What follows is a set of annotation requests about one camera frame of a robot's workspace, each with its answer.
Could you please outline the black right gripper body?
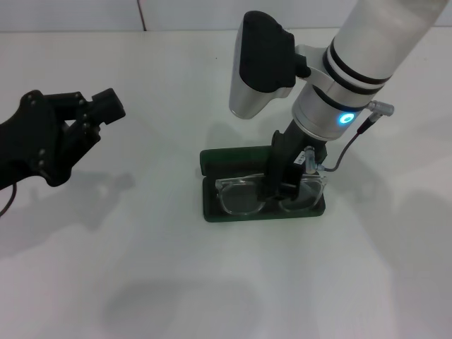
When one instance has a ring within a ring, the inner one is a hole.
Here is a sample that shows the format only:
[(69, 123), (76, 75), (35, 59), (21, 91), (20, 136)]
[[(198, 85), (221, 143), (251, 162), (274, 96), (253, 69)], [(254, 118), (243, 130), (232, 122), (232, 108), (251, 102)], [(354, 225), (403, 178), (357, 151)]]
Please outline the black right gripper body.
[(326, 159), (326, 142), (311, 137), (301, 130), (294, 121), (290, 123), (284, 133), (276, 131), (273, 134), (265, 174), (269, 172), (283, 174), (288, 165), (296, 164), (295, 160), (307, 146), (314, 149), (317, 163), (322, 163)]

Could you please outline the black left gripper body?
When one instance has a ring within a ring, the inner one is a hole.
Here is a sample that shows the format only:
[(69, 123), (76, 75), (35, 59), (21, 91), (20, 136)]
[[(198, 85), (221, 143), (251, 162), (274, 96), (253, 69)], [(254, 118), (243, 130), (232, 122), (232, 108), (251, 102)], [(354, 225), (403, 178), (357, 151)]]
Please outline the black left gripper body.
[(32, 90), (1, 123), (1, 186), (39, 176), (49, 186), (65, 183), (85, 155), (80, 92), (44, 95)]

